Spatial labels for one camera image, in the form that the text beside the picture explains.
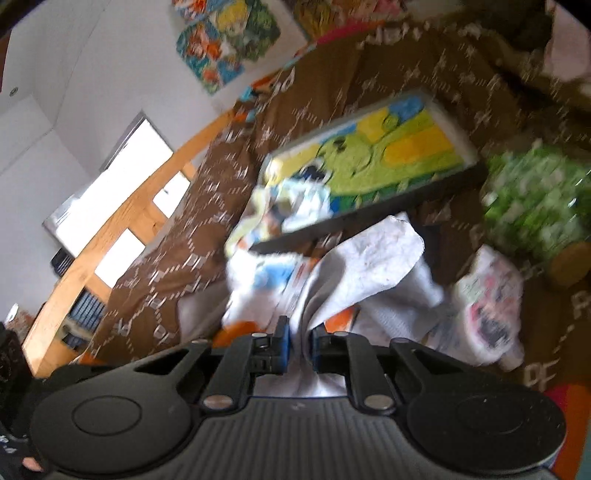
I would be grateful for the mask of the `white grey sock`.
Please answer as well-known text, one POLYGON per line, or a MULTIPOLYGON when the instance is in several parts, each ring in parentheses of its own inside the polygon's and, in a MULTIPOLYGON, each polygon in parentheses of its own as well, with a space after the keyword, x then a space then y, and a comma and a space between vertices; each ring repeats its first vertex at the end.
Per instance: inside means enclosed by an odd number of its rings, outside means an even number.
POLYGON ((405 213, 389 216, 335 247, 311 271, 290 322, 294 360, 288 374, 294 397, 345 393, 345 381, 311 367, 311 330, 356 307, 353 333, 387 346, 397 337, 422 340, 443 318, 444 288, 424 258, 425 241, 405 213))

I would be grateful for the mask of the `white teal patterned cloth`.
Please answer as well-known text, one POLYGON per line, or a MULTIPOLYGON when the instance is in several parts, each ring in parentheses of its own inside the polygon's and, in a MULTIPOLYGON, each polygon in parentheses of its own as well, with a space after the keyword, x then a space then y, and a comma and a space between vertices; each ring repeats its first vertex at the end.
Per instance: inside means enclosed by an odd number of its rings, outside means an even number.
POLYGON ((230 258, 238 250, 279 238, 332 217, 331 191, 325 184, 287 179, 256 186, 224 245, 230 258))

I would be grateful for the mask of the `white printed sock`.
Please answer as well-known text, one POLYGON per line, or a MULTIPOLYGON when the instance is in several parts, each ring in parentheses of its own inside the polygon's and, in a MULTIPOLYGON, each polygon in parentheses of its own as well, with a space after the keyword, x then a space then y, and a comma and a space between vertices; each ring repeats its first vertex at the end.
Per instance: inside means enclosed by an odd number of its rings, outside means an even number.
POLYGON ((505 371, 524 360, 519 340, 523 278, 514 264, 488 245, 476 252, 469 272, 453 288, 457 311, 455 358, 505 371))

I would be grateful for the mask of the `black plastic crate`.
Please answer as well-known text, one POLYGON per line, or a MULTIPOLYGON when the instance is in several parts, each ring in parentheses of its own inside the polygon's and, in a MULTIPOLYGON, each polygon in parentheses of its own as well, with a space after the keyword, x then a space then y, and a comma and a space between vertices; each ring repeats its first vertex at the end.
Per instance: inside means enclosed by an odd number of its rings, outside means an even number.
MULTIPOLYGON (((74 257, 67 250, 60 248, 51 259, 51 267, 54 273, 62 278, 73 261, 74 257)), ((105 303, 84 288, 69 310, 58 337, 69 348, 83 350, 96 332, 105 309, 105 303)))

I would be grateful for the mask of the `grey tray with green drawing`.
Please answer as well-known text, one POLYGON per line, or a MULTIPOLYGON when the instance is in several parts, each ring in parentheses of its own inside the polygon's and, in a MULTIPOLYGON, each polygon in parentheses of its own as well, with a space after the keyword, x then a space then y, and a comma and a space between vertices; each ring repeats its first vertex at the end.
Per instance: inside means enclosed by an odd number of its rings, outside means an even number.
POLYGON ((480 186, 486 168, 455 119, 422 91, 380 101, 271 152, 256 186, 283 180, 325 184, 332 217, 253 245, 288 251, 391 213, 480 186))

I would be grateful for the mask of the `orange blue cartoon blanket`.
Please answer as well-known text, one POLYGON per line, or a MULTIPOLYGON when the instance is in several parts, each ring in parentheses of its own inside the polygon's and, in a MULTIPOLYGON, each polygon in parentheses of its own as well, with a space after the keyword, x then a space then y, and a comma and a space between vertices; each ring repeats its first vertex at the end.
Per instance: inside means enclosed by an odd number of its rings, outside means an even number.
POLYGON ((308 44, 298 50, 294 57, 279 70, 250 84, 242 92, 242 96, 239 97, 235 106, 232 107, 232 119, 245 123, 252 123, 256 120, 257 113, 264 109, 267 102, 290 89, 290 86, 294 84, 294 67, 297 62, 301 57, 314 51, 317 46, 317 42, 308 44))

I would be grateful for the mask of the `brown PF patterned duvet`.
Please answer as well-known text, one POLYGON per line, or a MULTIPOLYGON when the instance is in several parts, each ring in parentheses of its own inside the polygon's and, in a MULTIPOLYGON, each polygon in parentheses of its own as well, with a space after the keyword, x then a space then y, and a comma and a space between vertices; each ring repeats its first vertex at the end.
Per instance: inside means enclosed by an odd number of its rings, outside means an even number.
MULTIPOLYGON (((524 140, 528 130, 590 154, 590 93, 580 81, 541 73, 537 54, 516 52, 476 24, 387 26, 318 42, 295 64, 290 89, 252 123, 232 119, 217 135, 180 213, 117 280, 84 361, 121 365, 217 333, 229 295, 224 243, 263 154, 373 101, 426 87, 481 153, 524 140)), ((484 242, 476 198, 475 189, 455 190, 442 246, 428 247, 442 255, 432 268, 444 285, 484 242)), ((515 375, 552 395, 572 385, 590 391, 590 279, 560 292, 537 268, 525 270, 525 364, 515 375)))

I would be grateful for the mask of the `anime girl boy poster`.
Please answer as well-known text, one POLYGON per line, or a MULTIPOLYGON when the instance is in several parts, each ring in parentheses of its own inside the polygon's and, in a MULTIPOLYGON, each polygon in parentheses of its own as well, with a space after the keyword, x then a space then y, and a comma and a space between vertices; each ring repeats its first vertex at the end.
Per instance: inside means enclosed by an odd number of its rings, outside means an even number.
POLYGON ((173 1, 185 22, 176 52, 204 90, 214 95, 256 63, 280 39, 280 26, 259 0, 173 1))

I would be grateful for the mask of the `orange swirl painting with girl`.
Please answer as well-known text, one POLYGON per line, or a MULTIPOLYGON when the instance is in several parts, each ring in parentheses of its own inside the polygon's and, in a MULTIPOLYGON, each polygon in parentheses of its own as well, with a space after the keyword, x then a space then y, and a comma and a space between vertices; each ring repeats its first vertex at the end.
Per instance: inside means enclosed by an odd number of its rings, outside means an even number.
POLYGON ((408 13, 408 1, 399 0, 295 0, 284 4, 311 40, 342 27, 394 20, 408 13))

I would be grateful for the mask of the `pink cloth garment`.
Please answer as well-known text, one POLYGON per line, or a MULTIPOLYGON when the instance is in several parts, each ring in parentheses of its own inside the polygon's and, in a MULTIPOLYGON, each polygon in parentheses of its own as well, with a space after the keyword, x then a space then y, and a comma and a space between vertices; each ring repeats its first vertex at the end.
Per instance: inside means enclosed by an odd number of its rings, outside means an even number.
POLYGON ((590 31, 556 1, 546 2, 552 18, 543 71, 564 82, 590 81, 590 31))

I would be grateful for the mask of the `wooden bed rail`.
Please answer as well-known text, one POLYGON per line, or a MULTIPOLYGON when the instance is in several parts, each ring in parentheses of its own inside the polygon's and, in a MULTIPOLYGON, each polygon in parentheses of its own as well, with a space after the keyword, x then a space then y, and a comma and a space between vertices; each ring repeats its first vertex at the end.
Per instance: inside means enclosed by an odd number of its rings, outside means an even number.
POLYGON ((222 131, 233 118, 228 110, 182 145, 171 157, 149 176, 107 219, 73 261, 43 305, 29 331, 22 349, 35 376, 42 376, 69 361, 59 354, 54 360, 50 353, 60 325, 66 318, 82 289, 94 278, 97 266, 143 212, 153 207, 153 197, 168 181, 190 163, 222 131))

